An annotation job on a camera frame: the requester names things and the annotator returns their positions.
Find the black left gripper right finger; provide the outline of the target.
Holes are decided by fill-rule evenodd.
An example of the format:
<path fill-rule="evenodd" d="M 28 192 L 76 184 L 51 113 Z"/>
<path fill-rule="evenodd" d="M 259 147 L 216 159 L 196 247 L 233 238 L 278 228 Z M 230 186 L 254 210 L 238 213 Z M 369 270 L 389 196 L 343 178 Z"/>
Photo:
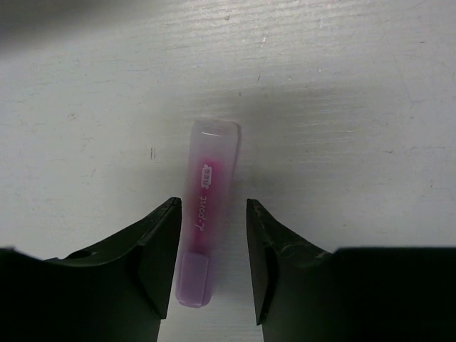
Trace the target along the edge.
<path fill-rule="evenodd" d="M 453 341 L 455 249 L 327 252 L 247 200 L 256 322 L 265 341 Z"/>

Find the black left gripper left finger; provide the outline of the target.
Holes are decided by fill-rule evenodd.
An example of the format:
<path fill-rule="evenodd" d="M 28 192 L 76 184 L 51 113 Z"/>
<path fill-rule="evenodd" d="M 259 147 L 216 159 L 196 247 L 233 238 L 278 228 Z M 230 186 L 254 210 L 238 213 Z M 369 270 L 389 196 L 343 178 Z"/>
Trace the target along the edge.
<path fill-rule="evenodd" d="M 172 197 L 63 259 L 1 249 L 3 341 L 156 341 L 181 230 Z"/>

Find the pink highlighter pen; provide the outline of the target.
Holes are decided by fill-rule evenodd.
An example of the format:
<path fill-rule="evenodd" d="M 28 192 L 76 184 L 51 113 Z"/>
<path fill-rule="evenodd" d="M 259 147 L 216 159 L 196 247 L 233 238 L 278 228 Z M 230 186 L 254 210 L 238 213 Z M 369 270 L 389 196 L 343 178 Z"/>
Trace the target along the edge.
<path fill-rule="evenodd" d="M 175 291 L 183 306 L 211 300 L 239 138 L 233 122 L 198 118 L 192 126 Z"/>

